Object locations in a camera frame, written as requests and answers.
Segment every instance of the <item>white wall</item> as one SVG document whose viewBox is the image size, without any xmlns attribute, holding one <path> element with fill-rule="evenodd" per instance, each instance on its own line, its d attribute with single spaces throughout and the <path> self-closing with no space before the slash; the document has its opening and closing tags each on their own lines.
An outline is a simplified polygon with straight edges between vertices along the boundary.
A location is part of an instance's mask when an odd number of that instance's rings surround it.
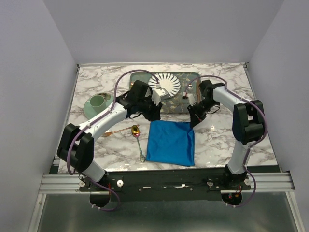
<svg viewBox="0 0 309 232">
<path fill-rule="evenodd" d="M 75 73 L 42 0 L 0 1 L 0 231 L 28 230 Z"/>
<path fill-rule="evenodd" d="M 44 0 L 78 63 L 249 61 L 283 0 Z"/>
<path fill-rule="evenodd" d="M 249 64 L 276 158 L 309 231 L 309 1 L 285 0 Z"/>
</svg>

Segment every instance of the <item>black mount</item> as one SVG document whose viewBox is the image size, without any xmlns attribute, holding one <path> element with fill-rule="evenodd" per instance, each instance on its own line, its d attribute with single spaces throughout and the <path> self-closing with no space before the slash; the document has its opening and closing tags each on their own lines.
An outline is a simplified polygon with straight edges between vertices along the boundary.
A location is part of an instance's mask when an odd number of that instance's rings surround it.
<svg viewBox="0 0 309 232">
<path fill-rule="evenodd" d="M 234 190 L 239 192 L 251 189 L 244 181 L 226 183 L 226 168 L 203 168 L 190 170 L 156 170 L 156 171 L 121 171 L 109 172 L 109 175 L 100 181 L 100 184 L 112 188 L 120 197 L 121 202 L 134 201 L 221 201 L 238 205 L 241 195 L 221 194 L 221 190 Z M 249 167 L 252 173 L 277 173 L 277 166 Z M 122 180 L 123 186 L 119 187 L 117 181 Z M 81 192 L 105 191 L 85 180 L 85 186 L 80 187 Z M 109 199 L 116 202 L 111 195 L 97 195 L 91 197 L 91 203 L 103 207 Z"/>
<path fill-rule="evenodd" d="M 131 90 L 127 93 L 127 96 L 121 95 L 116 98 L 116 102 L 123 105 L 127 110 L 127 118 L 135 113 L 142 113 L 145 119 L 148 121 L 160 120 L 160 110 L 162 103 L 157 106 L 151 99 L 152 89 L 151 87 L 137 80 L 134 82 Z"/>
<path fill-rule="evenodd" d="M 228 166 L 224 167 L 222 184 L 227 188 L 236 188 L 241 185 L 247 178 L 247 173 L 243 172 L 241 174 L 232 174 Z"/>
<path fill-rule="evenodd" d="M 213 90 L 219 86 L 224 86 L 223 83 L 213 84 L 210 80 L 202 81 L 198 88 L 204 97 L 200 103 L 187 107 L 190 114 L 190 126 L 195 127 L 198 123 L 206 118 L 207 112 L 211 110 L 214 105 L 220 105 L 219 102 L 213 99 Z"/>
</svg>

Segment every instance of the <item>blue cloth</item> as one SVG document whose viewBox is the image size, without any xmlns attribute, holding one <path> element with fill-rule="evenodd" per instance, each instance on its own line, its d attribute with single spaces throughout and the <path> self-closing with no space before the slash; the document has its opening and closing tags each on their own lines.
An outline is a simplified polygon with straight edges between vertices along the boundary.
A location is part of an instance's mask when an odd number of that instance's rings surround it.
<svg viewBox="0 0 309 232">
<path fill-rule="evenodd" d="M 194 166 L 194 131 L 190 122 L 151 122 L 146 160 Z"/>
</svg>

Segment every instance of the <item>screw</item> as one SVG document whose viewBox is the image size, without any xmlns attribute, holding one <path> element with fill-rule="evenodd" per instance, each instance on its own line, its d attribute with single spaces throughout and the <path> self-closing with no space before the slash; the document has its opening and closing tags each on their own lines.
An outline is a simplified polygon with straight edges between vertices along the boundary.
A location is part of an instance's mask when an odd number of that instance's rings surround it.
<svg viewBox="0 0 309 232">
<path fill-rule="evenodd" d="M 80 181 L 78 185 L 79 185 L 79 187 L 84 187 L 86 184 L 85 184 L 84 181 Z"/>
<path fill-rule="evenodd" d="M 207 181 L 207 185 L 208 185 L 209 187 L 212 187 L 212 186 L 213 186 L 213 181 L 209 179 L 209 180 Z"/>
<path fill-rule="evenodd" d="M 117 181 L 117 186 L 122 187 L 124 185 L 124 182 L 122 180 Z"/>
<path fill-rule="evenodd" d="M 251 184 L 251 181 L 249 179 L 244 180 L 245 185 L 249 186 Z"/>
</svg>

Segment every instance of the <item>marble surface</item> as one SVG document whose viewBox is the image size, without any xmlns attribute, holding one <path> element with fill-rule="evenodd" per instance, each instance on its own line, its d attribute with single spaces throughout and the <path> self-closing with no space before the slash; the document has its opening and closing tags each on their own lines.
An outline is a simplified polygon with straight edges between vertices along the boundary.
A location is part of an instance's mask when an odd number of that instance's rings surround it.
<svg viewBox="0 0 309 232">
<path fill-rule="evenodd" d="M 197 72 L 200 75 L 218 75 L 227 80 L 228 88 L 237 94 L 253 99 L 244 68 L 239 63 L 228 64 L 156 64 L 156 65 L 128 65 L 81 67 L 79 72 L 73 103 L 70 111 L 69 123 L 78 125 L 87 119 L 83 113 L 83 105 L 87 99 L 100 92 L 112 93 L 114 84 L 120 75 L 133 69 L 146 69 L 153 72 Z M 117 95 L 123 94 L 129 88 L 130 74 L 119 83 Z M 161 114 L 161 120 L 190 121 L 189 114 Z M 140 125 L 140 145 L 146 155 L 150 122 L 142 116 L 136 119 L 124 120 L 111 131 L 123 129 L 134 124 Z M 232 154 L 235 138 L 232 133 L 232 113 L 221 106 L 215 114 L 207 118 L 195 128 L 195 167 L 224 167 Z M 101 137 L 95 143 L 95 161 L 107 171 L 138 171 L 159 169 L 185 169 L 178 165 L 140 161 L 138 144 L 130 130 Z M 255 146 L 248 165 L 277 164 L 270 140 Z M 67 173 L 66 163 L 60 162 L 59 173 Z"/>
</svg>

